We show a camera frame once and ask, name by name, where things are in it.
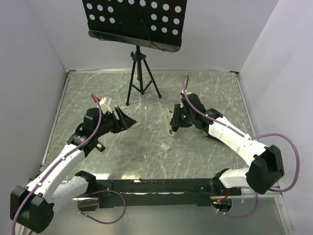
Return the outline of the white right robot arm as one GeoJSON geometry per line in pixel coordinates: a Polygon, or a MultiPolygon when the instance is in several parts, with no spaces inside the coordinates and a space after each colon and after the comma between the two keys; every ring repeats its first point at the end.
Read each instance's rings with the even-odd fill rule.
{"type": "Polygon", "coordinates": [[[214,177],[214,191],[226,194],[231,188],[251,188],[265,194],[285,172],[281,150],[253,140],[217,110],[205,109],[195,93],[181,94],[170,121],[172,131],[195,126],[211,139],[220,141],[237,153],[247,164],[241,169],[223,169],[214,177]]]}

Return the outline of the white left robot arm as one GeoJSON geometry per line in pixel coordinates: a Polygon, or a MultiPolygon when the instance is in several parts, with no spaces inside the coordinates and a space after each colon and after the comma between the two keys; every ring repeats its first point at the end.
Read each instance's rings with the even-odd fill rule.
{"type": "Polygon", "coordinates": [[[96,193],[96,177],[80,171],[66,184],[62,180],[88,154],[97,148],[103,151],[99,137],[111,132],[120,133],[136,124],[120,108],[102,113],[101,108],[90,108],[56,159],[25,187],[15,187],[10,195],[11,233],[24,235],[27,231],[41,233],[51,223],[56,212],[70,200],[83,194],[96,193]]]}

